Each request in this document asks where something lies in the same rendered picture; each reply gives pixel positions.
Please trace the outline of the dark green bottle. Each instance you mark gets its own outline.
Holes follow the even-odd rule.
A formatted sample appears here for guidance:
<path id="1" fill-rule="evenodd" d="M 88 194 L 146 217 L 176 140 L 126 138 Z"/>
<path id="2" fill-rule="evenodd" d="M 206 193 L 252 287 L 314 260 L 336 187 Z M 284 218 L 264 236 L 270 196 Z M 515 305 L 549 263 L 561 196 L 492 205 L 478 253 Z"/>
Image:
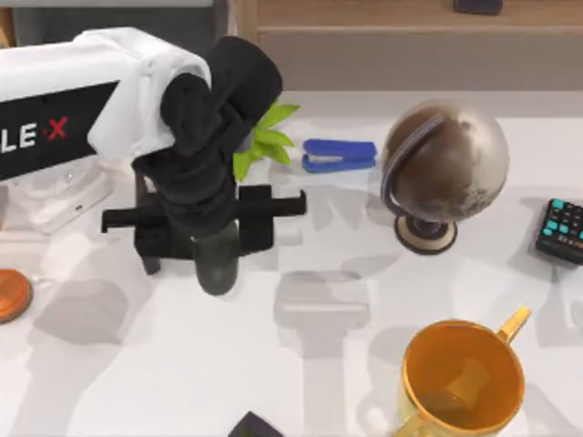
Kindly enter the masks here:
<path id="1" fill-rule="evenodd" d="M 228 293 L 239 268 L 240 240 L 237 223 L 232 221 L 221 232 L 193 241 L 196 275 L 203 290 L 212 296 Z"/>

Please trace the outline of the green potted plant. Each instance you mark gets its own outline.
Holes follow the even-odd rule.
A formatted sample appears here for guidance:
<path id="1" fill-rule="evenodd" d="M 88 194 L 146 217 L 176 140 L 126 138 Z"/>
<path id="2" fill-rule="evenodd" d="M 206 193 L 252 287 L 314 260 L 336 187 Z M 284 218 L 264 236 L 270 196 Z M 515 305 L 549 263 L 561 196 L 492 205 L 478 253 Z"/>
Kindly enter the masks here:
<path id="1" fill-rule="evenodd" d="M 251 147 L 247 151 L 233 155 L 233 175 L 242 182 L 248 175 L 251 165 L 262 158 L 283 165 L 291 163 L 287 147 L 294 147 L 293 141 L 276 126 L 293 115 L 299 105 L 274 103 L 251 131 Z"/>

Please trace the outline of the blue stapler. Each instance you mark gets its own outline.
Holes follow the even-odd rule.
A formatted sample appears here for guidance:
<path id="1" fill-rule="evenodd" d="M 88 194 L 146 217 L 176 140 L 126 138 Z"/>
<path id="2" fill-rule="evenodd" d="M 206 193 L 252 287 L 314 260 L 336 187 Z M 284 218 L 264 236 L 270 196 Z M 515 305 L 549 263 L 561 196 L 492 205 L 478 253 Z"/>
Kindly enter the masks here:
<path id="1" fill-rule="evenodd" d="M 374 142 L 309 138 L 303 143 L 302 167 L 310 173 L 332 173 L 372 168 Z"/>

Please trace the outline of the orange round coaster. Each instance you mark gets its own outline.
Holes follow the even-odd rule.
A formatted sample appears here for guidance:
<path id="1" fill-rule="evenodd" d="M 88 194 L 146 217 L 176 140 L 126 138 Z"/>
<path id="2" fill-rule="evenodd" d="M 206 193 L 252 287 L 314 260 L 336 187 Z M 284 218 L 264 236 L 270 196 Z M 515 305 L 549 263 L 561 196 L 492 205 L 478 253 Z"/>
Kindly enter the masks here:
<path id="1" fill-rule="evenodd" d="M 16 269 L 0 269 L 0 324 L 16 320 L 33 298 L 29 279 Z"/>

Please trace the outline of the black flat object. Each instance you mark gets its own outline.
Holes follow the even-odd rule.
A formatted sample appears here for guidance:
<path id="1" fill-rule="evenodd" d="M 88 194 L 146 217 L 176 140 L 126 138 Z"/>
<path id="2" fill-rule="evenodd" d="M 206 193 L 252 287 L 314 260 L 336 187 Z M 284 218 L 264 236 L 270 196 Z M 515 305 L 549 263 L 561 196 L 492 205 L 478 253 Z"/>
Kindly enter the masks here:
<path id="1" fill-rule="evenodd" d="M 284 437 L 273 425 L 254 412 L 247 412 L 227 437 Z"/>

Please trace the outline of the brown globe on stand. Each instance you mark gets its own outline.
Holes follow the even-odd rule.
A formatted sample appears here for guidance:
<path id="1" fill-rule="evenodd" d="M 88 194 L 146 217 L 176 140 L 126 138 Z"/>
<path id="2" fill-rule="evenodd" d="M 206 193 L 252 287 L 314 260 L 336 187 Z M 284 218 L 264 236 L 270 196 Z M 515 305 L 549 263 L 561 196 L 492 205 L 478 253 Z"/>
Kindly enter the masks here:
<path id="1" fill-rule="evenodd" d="M 380 200 L 400 243 L 419 255 L 449 250 L 457 224 L 488 208 L 506 184 L 510 155 L 496 119 L 459 102 L 404 112 L 382 152 Z"/>

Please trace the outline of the wooden cupboard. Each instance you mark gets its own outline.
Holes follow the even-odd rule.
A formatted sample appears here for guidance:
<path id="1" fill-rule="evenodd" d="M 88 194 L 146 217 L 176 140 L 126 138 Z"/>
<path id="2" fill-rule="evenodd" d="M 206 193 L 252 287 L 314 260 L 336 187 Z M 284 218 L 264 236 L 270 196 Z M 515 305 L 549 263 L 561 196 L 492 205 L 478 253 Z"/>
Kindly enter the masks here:
<path id="1" fill-rule="evenodd" d="M 241 23 L 290 90 L 583 90 L 583 0 L 250 0 Z"/>

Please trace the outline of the grey cabinet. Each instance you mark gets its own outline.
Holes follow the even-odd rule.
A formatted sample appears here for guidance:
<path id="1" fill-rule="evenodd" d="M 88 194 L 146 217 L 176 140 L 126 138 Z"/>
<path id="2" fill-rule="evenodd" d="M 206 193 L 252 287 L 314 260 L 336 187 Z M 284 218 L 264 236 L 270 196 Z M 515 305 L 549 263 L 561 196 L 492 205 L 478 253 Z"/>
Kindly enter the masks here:
<path id="1" fill-rule="evenodd" d="M 195 52 L 233 24 L 234 0 L 0 0 L 19 45 L 67 41 L 84 30 L 136 27 Z"/>

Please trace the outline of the gold trophy cup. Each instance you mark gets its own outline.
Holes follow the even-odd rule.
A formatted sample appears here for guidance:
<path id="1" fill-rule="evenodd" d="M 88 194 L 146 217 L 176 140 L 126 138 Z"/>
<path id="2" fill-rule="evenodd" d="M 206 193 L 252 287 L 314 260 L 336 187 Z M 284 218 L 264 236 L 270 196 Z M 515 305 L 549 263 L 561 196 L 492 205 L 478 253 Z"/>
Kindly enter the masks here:
<path id="1" fill-rule="evenodd" d="M 402 422 L 391 437 L 498 437 L 525 397 L 525 373 L 511 342 L 530 315 L 522 306 L 498 331 L 468 320 L 419 330 L 404 352 Z"/>

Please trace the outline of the dark box on shelf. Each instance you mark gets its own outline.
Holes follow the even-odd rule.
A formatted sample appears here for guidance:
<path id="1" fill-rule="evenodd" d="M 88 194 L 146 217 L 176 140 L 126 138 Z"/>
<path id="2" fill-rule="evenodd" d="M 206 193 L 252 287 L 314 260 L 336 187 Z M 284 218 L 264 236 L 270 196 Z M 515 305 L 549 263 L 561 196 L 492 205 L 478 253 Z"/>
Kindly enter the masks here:
<path id="1" fill-rule="evenodd" d="M 503 9 L 504 0 L 453 0 L 453 8 L 457 13 L 467 15 L 499 15 Z"/>

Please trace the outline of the black calculator with teal keys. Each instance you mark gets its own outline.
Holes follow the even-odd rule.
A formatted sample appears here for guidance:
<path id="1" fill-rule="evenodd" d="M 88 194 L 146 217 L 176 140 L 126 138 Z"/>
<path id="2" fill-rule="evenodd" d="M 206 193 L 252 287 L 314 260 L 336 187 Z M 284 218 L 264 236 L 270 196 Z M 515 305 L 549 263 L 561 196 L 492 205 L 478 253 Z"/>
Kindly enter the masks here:
<path id="1" fill-rule="evenodd" d="M 540 252 L 583 266 L 583 206 L 552 198 L 536 237 L 535 247 Z"/>

